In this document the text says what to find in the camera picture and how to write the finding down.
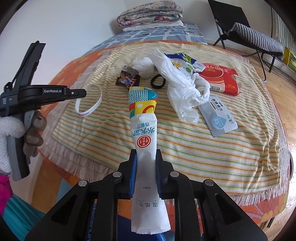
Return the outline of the white wet wipe packet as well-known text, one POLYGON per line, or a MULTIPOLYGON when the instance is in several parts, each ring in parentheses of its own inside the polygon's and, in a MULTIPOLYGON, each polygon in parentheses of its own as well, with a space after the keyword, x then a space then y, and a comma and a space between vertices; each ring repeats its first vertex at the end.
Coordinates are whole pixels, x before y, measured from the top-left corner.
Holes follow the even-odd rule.
POLYGON ((130 129, 137 153, 132 197, 132 232, 155 235, 171 229, 165 202, 159 197, 156 178, 158 95, 146 87, 130 87, 130 129))

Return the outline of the blue yellow snack wrapper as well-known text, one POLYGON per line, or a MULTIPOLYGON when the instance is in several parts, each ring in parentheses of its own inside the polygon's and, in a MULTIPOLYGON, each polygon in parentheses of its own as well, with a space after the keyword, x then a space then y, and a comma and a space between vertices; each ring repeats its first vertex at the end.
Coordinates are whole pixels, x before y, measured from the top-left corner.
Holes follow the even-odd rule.
POLYGON ((206 66, 194 58, 184 53, 165 54, 172 64, 184 75, 191 78, 194 73, 200 73, 206 69, 206 66))

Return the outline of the white silicone wristband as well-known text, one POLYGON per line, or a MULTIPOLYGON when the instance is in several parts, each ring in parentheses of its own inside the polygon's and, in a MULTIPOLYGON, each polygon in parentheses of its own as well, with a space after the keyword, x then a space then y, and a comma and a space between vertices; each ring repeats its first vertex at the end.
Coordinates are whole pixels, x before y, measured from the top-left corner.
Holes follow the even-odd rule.
POLYGON ((86 85, 83 89, 86 91, 86 96, 76 99, 75 111, 79 116, 85 117, 100 106, 103 100, 103 91, 96 84, 86 85))

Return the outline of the yellow striped towel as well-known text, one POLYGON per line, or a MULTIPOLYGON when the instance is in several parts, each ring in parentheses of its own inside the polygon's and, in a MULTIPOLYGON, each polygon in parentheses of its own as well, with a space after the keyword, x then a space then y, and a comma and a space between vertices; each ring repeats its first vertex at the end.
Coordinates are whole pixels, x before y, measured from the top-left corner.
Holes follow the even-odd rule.
POLYGON ((260 77, 246 60, 202 44, 141 43, 115 48, 89 76, 87 83, 101 87, 103 101, 87 117, 80 117, 71 101, 52 138, 61 146, 92 161, 116 169, 134 148, 132 137, 148 134, 142 125, 131 132, 128 89, 115 84, 125 65, 133 65, 155 49, 164 53, 183 52, 203 62, 234 69, 242 84, 238 96, 217 96, 233 115, 238 128, 212 137, 203 117, 186 123, 177 117, 166 89, 158 90, 158 148, 163 158, 189 178, 215 180, 230 194, 262 192, 280 183, 280 146, 273 108, 260 77))

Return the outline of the snickers candy wrapper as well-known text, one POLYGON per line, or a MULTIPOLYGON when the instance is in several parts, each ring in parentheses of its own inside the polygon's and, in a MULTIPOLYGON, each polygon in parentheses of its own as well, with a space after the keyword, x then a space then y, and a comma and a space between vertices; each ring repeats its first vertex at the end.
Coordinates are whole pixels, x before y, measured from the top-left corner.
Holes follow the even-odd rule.
POLYGON ((130 66, 124 66, 120 72, 120 76, 116 80, 116 85, 123 85, 127 88, 139 86, 140 74, 136 69, 130 66))

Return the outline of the grey alcohol wipe sachet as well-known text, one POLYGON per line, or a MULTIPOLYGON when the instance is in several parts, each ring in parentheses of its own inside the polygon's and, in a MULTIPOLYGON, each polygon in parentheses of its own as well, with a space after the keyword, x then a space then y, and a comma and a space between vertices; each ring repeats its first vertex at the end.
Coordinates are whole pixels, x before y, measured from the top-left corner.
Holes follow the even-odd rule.
POLYGON ((212 137, 238 129, 238 124, 226 105, 217 96, 210 96, 209 100, 198 106, 212 137))

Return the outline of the crumpled white tissue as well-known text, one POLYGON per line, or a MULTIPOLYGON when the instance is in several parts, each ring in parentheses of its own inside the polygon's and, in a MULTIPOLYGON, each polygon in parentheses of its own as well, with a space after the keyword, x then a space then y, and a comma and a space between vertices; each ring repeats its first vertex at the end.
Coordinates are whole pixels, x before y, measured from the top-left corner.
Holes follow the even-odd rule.
POLYGON ((152 78, 154 76, 154 64, 148 57, 137 61, 133 65, 133 69, 138 71, 141 78, 152 78))

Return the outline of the white plastic bag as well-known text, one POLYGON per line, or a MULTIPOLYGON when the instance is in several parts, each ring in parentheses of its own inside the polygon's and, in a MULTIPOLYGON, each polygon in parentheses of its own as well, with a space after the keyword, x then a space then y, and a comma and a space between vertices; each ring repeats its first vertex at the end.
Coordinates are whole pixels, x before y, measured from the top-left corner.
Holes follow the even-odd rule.
POLYGON ((179 120, 187 123, 197 123, 199 113, 196 107, 209 100, 209 82, 201 77, 199 73, 194 73, 191 78, 187 77, 159 49, 155 49, 149 58, 160 75, 168 82, 168 99, 179 120))

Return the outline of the folded floral quilt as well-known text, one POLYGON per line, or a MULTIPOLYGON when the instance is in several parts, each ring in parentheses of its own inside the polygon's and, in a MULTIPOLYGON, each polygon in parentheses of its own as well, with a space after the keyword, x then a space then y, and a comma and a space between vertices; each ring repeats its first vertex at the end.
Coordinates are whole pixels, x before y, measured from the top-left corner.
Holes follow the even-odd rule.
POLYGON ((174 23, 183 18, 183 9, 174 1, 155 1, 124 11, 117 17, 121 29, 151 23, 174 23))

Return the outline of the blue checked bed sheet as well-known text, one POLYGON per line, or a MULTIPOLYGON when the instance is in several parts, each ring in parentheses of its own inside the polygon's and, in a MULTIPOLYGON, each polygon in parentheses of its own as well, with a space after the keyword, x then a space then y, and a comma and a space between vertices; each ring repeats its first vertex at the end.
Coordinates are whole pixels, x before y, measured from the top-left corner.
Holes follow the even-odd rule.
POLYGON ((197 25, 184 24, 183 26, 177 27, 158 27, 122 32, 118 35, 112 36, 111 38, 103 41, 99 45, 93 47, 91 50, 86 52, 86 54, 89 54, 96 50, 102 50, 122 44, 162 40, 174 40, 207 44, 205 38, 203 37, 197 25))

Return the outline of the striped cushion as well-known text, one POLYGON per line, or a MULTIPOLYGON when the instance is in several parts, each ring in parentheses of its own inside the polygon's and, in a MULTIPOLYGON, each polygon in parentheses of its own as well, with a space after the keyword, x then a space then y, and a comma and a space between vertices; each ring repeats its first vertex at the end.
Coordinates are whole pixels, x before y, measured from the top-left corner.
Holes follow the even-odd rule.
POLYGON ((273 38, 262 34, 241 23, 234 23, 232 28, 227 32, 228 35, 236 33, 241 39, 263 51, 272 53, 283 53, 283 45, 273 38))

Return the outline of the black folding chair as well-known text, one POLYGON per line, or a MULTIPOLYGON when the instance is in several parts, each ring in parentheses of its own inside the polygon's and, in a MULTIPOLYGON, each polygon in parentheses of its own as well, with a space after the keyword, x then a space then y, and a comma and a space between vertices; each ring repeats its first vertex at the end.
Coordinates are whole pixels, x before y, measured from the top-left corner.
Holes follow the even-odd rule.
POLYGON ((262 58, 265 54, 273 57, 269 67, 269 69, 272 70, 275 59, 283 56, 283 44, 251 28, 241 7, 222 3, 220 1, 208 1, 208 3, 219 34, 219 38, 213 45, 215 46, 221 42, 222 48, 225 49, 224 41, 229 40, 255 50, 264 75, 262 82, 265 83, 267 81, 267 76, 262 58))

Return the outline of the yellow green crate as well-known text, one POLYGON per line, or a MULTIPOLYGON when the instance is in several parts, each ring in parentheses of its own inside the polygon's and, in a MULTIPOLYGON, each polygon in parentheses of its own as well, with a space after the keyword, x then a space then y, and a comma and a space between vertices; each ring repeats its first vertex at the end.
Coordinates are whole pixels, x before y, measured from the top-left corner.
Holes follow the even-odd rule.
POLYGON ((288 66, 293 72, 296 72, 296 56, 295 54, 290 51, 287 47, 285 47, 283 53, 283 63, 288 66))

